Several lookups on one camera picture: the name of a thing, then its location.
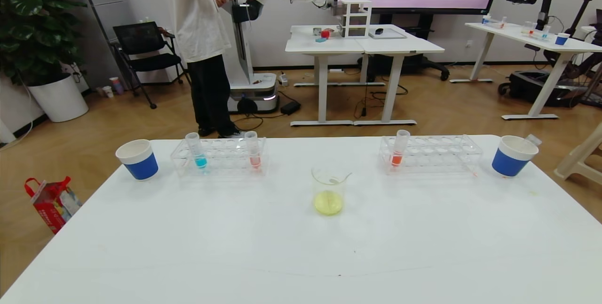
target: shopping bag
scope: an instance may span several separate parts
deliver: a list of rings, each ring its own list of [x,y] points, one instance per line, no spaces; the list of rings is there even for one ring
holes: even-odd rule
[[[28,186],[28,182],[35,181],[36,191]],[[81,207],[81,201],[67,186],[71,178],[65,177],[62,182],[38,182],[35,178],[25,181],[25,191],[32,198],[32,204],[38,214],[45,221],[52,233],[56,234]]]

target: test tube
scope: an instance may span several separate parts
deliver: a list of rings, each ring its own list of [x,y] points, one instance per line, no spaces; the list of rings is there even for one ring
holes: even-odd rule
[[[550,34],[550,29],[552,29],[552,25],[546,25],[546,27],[544,27],[544,31],[541,34],[541,40],[548,40],[548,35]]]
[[[525,22],[525,25],[521,29],[521,33],[529,34],[529,31],[533,29],[533,22]]]
[[[397,131],[397,136],[395,137],[395,143],[393,143],[393,157],[391,158],[391,164],[394,167],[398,167],[402,164],[402,158],[404,157],[404,151],[408,146],[408,140],[410,138],[410,133],[406,130]]]
[[[203,148],[200,146],[200,136],[198,136],[198,133],[191,132],[186,135],[185,139],[186,143],[189,145],[190,154],[192,154],[196,166],[200,168],[206,167],[207,158],[205,158]]]
[[[257,137],[257,133],[255,131],[245,133],[245,142],[247,142],[251,166],[257,169],[261,166],[260,141]]]

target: white table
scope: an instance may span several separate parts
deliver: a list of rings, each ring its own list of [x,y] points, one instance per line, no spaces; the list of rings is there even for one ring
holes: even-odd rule
[[[391,75],[389,77],[389,87],[387,88],[387,96],[385,97],[385,107],[383,108],[382,118],[380,121],[355,121],[354,125],[387,125],[387,124],[416,124],[414,120],[391,120],[393,115],[393,106],[397,94],[397,85],[399,77],[402,74],[402,66],[406,55],[414,56],[421,53],[442,53],[445,49],[432,44],[428,40],[418,38],[413,34],[405,32],[400,27],[395,25],[375,25],[375,27],[383,27],[392,29],[407,38],[404,40],[375,40],[374,38],[358,39],[357,42],[364,48],[364,60],[362,61],[362,71],[368,64],[368,55],[388,55],[393,57],[393,65],[391,66]]]
[[[599,304],[602,225],[535,165],[501,179],[386,176],[379,137],[269,139],[267,177],[180,180],[125,167],[0,304]],[[346,164],[342,212],[312,207],[310,168]]]
[[[405,55],[419,55],[421,53],[442,53],[443,48],[435,44],[422,40],[405,32],[403,29],[395,25],[372,25],[373,28],[392,29],[396,32],[404,34],[407,38],[404,40],[375,40],[374,38],[342,38],[337,32],[329,38],[329,40],[318,43],[316,36],[313,35],[313,29],[331,28],[336,30],[336,25],[303,25],[293,26],[291,28],[291,38],[286,43],[286,52],[302,53],[304,55],[314,56],[314,76],[315,83],[298,83],[298,86],[316,85],[320,86],[319,92],[319,111],[318,121],[295,121],[291,122],[291,126],[303,125],[350,125],[351,121],[326,121],[326,86],[328,85],[328,57],[332,55],[342,55],[346,53],[361,53],[363,54],[362,69],[359,83],[332,83],[332,85],[383,85],[383,83],[366,83],[368,71],[368,55],[381,54],[393,56],[393,66],[391,67],[391,80],[387,89],[387,97],[385,98],[385,107],[383,116],[380,121],[355,121],[353,125],[377,125],[377,124],[416,124],[414,120],[391,120],[393,106],[397,92],[397,84],[404,63]]]
[[[475,64],[475,68],[473,69],[473,73],[470,75],[470,79],[451,79],[450,83],[463,83],[463,82],[492,82],[491,79],[478,79],[481,68],[483,67],[483,62],[487,57],[487,53],[490,49],[491,42],[495,35],[502,36],[505,38],[510,38],[511,40],[516,40],[521,44],[530,44],[541,49],[546,49],[549,51],[554,51],[560,54],[556,65],[552,69],[550,76],[546,80],[544,87],[542,88],[539,96],[533,103],[533,106],[529,110],[529,114],[527,115],[504,115],[502,116],[505,120],[529,120],[529,119],[541,119],[541,118],[558,118],[557,115],[552,113],[542,114],[541,110],[544,108],[544,105],[548,101],[552,90],[558,83],[558,80],[561,78],[562,73],[566,68],[566,64],[569,63],[570,58],[574,55],[578,55],[580,53],[587,52],[602,52],[602,47],[598,47],[593,44],[581,42],[580,40],[575,40],[570,38],[566,41],[565,45],[556,45],[556,36],[550,35],[550,40],[547,42],[536,40],[534,38],[530,38],[521,33],[521,29],[523,28],[521,25],[516,24],[506,24],[506,27],[503,29],[495,29],[493,27],[489,27],[483,25],[482,23],[466,23],[467,26],[487,32],[487,36],[485,38],[483,49],[479,53],[479,57],[477,58],[477,62]]]

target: table leg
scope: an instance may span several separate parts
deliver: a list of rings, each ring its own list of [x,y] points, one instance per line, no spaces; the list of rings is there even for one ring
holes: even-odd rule
[[[382,111],[380,121],[355,121],[353,125],[393,125],[393,124],[417,124],[414,120],[391,120],[393,115],[393,106],[397,94],[397,85],[399,84],[399,76],[402,74],[402,65],[404,64],[404,55],[393,56],[393,66],[391,66],[391,77],[389,78],[389,87],[387,88],[387,96],[385,97],[385,107]]]
[[[326,101],[328,88],[328,56],[316,56],[314,72],[317,74],[318,84],[318,121],[294,121],[291,126],[311,126],[311,125],[353,125],[352,121],[327,121],[326,120]]]
[[[362,71],[361,74],[359,74],[360,83],[366,83],[366,78],[368,77],[368,60],[368,54],[364,53],[364,55],[362,56]]]
[[[314,83],[295,83],[294,86],[295,87],[316,87],[318,85],[317,68],[319,66],[320,66],[320,64],[318,63],[318,56],[316,56],[316,57],[314,57]],[[385,83],[382,83],[381,81],[366,83],[367,76],[368,76],[368,55],[364,54],[364,57],[362,60],[362,70],[361,70],[361,75],[359,77],[359,82],[357,82],[357,81],[349,81],[349,82],[342,82],[342,83],[332,82],[332,83],[328,83],[328,85],[336,85],[338,87],[365,87],[366,85],[370,85],[372,87],[384,87],[385,86]]]
[[[560,57],[558,58],[558,61],[556,62],[556,65],[554,66],[552,72],[548,76],[544,87],[541,89],[539,96],[537,96],[535,103],[533,103],[531,110],[529,110],[528,115],[504,115],[502,116],[502,118],[505,120],[538,120],[558,118],[557,115],[554,115],[552,113],[540,114],[540,112],[541,109],[544,108],[544,105],[546,105],[548,98],[550,98],[552,90],[554,90],[556,83],[558,83],[558,80],[561,78],[562,73],[566,68],[566,65],[570,61],[570,58],[572,58],[572,55],[572,53],[561,53]]]
[[[450,79],[450,83],[466,83],[466,82],[473,82],[473,81],[485,81],[487,83],[493,83],[493,81],[491,79],[478,79],[477,77],[479,77],[479,73],[481,72],[481,69],[483,68],[483,63],[485,61],[485,58],[487,57],[487,53],[489,52],[489,49],[491,47],[491,42],[493,41],[493,37],[494,34],[487,32],[487,35],[485,36],[485,41],[483,43],[483,48],[481,49],[481,52],[479,53],[479,57],[477,58],[477,62],[475,63],[475,68],[473,69],[473,73],[470,74],[470,79]]]

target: potted plant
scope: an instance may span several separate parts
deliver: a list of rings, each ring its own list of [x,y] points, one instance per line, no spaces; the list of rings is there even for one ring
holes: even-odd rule
[[[68,11],[86,6],[67,0],[0,0],[0,66],[18,85],[26,85],[51,121],[61,122],[88,111],[73,77],[62,65],[82,64]]]

